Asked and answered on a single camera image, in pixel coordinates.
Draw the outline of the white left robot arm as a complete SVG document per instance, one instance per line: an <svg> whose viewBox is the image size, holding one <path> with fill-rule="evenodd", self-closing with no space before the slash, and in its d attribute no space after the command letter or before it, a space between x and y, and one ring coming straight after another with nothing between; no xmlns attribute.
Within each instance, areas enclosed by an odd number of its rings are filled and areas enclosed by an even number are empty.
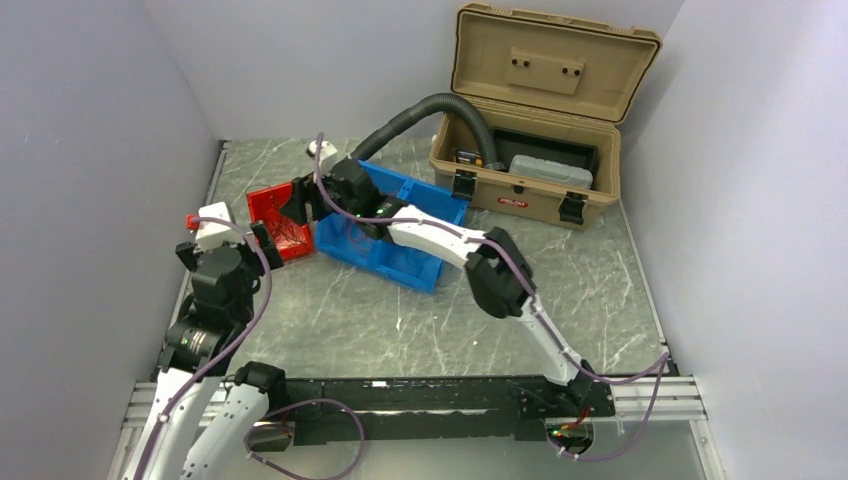
<svg viewBox="0 0 848 480"><path fill-rule="evenodd" d="M254 245L226 220L219 223L224 239L210 239L204 230L213 224L209 217L190 217L197 237L176 247L192 291L166 333L154 400L126 479L215 479L244 447L255 422L275 419L286 409L284 371L251 361L236 371L213 420L200 426L235 350L264 311L254 304L254 295L283 264L263 223L250 226Z"/></svg>

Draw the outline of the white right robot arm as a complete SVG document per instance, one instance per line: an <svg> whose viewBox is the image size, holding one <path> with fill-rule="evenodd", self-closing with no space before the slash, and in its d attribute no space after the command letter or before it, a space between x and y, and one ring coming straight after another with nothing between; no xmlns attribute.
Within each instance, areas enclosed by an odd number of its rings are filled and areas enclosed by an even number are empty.
<svg viewBox="0 0 848 480"><path fill-rule="evenodd" d="M463 226L466 207L443 188L345 158L292 180L279 211L298 225L330 219L358 228L372 245L390 252L364 268L415 289L432 292L445 264L462 270L483 312L522 326L541 374L553 384L555 409L578 413L590 399L590 365L546 312L532 269L511 236L499 227Z"/></svg>

